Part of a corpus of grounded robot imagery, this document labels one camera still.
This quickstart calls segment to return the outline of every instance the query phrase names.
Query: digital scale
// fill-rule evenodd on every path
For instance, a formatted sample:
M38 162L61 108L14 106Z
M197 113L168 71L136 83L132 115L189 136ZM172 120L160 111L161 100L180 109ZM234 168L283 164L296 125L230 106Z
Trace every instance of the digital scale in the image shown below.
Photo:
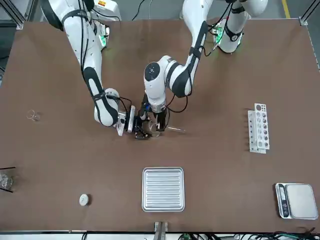
M318 210L312 187L302 183L277 183L275 192L283 219L316 220Z

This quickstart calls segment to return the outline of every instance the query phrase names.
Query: cable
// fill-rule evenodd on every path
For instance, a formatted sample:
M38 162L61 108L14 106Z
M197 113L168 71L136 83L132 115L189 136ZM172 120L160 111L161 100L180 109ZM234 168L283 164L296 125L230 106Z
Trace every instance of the cable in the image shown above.
M81 4L80 4L80 0L78 0L78 5L79 5L79 9L81 9ZM81 73L82 75L84 74L84 68L82 66L82 51L83 51L83 47L84 47L84 22L83 22L83 19L82 17L80 17L81 19L81 51L80 51L80 68L81 68Z
M204 238L200 234L198 234L198 238L201 238L201 240L204 240Z
M209 24L208 24L208 27L210 28L210 29L208 29L208 32L209 32L209 33L211 33L210 30L213 29L213 28L214 28L218 23L220 23L221 20L224 18L224 16L225 16L226 12L228 11L228 8L230 7L230 5L231 5L231 3L228 4L228 6L227 6L226 9L224 10L222 16L219 18L219 20L218 20L216 23L214 23L214 24L212 24L212 25L209 25Z
M190 81L191 90L190 90L190 93L186 97L191 96L192 90L193 90L192 81L191 81L190 63L188 65L188 75L189 75L189 81Z
M92 10L93 10L94 12L96 12L96 13L97 13L97 15L98 15L98 14L100 14L101 16L104 16L104 17L106 17L106 18L117 18L119 22L121 21L121 20L120 20L120 18L119 18L118 16L107 16L107 15L104 15L104 14L102 14L102 13L100 13L100 12L96 11L94 8L93 8Z
M127 107L126 107L124 101L123 101L120 97L119 97L119 100L121 101L121 103L122 103L122 105L123 105L123 107L124 107L124 109L125 109L125 112L128 114L129 112L128 112L128 110L127 110Z
M132 106L132 101L129 98L125 98L125 97L122 97L122 96L120 96L120 98L129 101L130 102L130 106Z
M168 107L172 103L172 101L174 100L175 96L176 95L173 94L173 97L171 98L170 102L166 105L166 107Z
M140 7L141 7L141 4L144 2L145 0L142 0L139 4L139 7L138 7L138 12L136 13L136 15L132 18L132 21L135 20L135 18L138 16L139 14L139 11L140 11Z
M86 231L82 234L81 240L86 240L87 236L88 236L88 232Z
M202 48L203 51L204 51L204 55L205 55L206 57L210 56L210 55L213 53L213 51L217 48L217 46L219 45L219 43L221 42L221 39L222 39L222 37L224 36L225 31L226 31L226 26L227 26L227 23L228 23L228 20L229 20L229 16L230 16L230 13L231 13L231 10L232 10L232 6L233 6L233 3L231 4L231 8L230 8L229 13L228 13L228 15L227 15L227 17L226 17L225 24L224 24L223 31L222 31L222 35L221 35L219 41L213 46L213 48L211 49L211 51L207 54L205 47L202 46L202 45L197 48L198 50L199 50L200 48Z
M166 109L166 112L168 113L168 121L166 122L166 125L164 126L164 129L166 129L166 128L168 127L168 125L169 125L169 120L170 120L170 109L169 109L169 108L167 108L167 109Z
M149 3L149 20L150 20L150 6L151 6L151 4L152 4L152 1L153 1L153 0L151 0L150 3Z
M185 96L185 106L184 106L184 108L183 108L182 110L179 110L179 111L172 110L172 109L171 109L170 107L168 107L168 106L167 106L167 108L168 108L171 112L176 113L176 114L179 114L179 113L182 113L184 110L186 110L187 106L188 106L188 96Z
M208 54L207 54L207 52L206 52L206 49L205 49L205 47L204 46L199 46L197 49L200 49L200 48L202 48L203 49L203 52L204 52L204 55L206 56L206 57L209 57L210 56L210 54L213 52L213 51L211 51L211 52L209 52Z

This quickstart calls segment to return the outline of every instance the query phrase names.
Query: brown table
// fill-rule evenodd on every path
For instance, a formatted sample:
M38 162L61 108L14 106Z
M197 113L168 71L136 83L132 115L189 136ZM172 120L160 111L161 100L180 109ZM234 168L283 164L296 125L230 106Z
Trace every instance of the brown table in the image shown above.
M180 20L111 24L102 81L140 106L143 71L170 55L184 63L191 36ZM210 49L210 39L205 44ZM320 81L308 31L297 19L249 20L236 53L202 57L187 110L165 132L138 141L94 120L66 35L27 23L15 36L0 88L1 167L17 166L16 192L0 192L1 230L273 232L317 227L278 217L273 184L311 184L320 206ZM270 150L248 150L247 110L267 105ZM176 99L173 109L185 104ZM28 110L42 113L39 122ZM179 166L185 209L141 207L145 167ZM79 196L91 194L81 207Z

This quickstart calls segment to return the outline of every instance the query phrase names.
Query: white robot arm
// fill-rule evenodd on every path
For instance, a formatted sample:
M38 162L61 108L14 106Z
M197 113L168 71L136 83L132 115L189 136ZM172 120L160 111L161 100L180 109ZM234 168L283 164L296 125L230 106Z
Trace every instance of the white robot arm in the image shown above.
M124 130L132 131L134 106L133 109L131 107L130 116L120 112L119 93L102 86L101 50L106 47L109 28L92 19L89 11L94 7L94 0L41 0L41 8L48 22L64 31L68 37L93 99L94 119L106 127L116 127L122 136ZM94 10L95 18L99 17L101 10L103 8Z
M247 10L250 15L258 16L265 10L268 0L225 1L232 3L231 6L233 7L232 14L230 14L224 29L220 47L226 46L227 50L225 52L230 53L236 50L238 41L240 41L239 35L242 34L247 20L247 15L244 12ZM149 63L144 70L145 95L139 117L144 120L147 111L153 112L156 118L157 131L164 131L166 128L168 109L165 88L169 88L178 98L188 97L192 93L194 77L208 32L206 20L212 2L213 0L185 0L183 3L183 20L192 35L192 44L185 65L179 64L166 55L158 62ZM231 34L237 35L237 42L231 42L232 37L229 37Z

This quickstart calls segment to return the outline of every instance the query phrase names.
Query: silver tray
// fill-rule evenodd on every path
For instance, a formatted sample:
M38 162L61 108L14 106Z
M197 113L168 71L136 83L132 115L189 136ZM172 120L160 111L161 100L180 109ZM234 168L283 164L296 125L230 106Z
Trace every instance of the silver tray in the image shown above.
M142 172L142 209L145 212L182 212L185 209L184 170L146 167Z

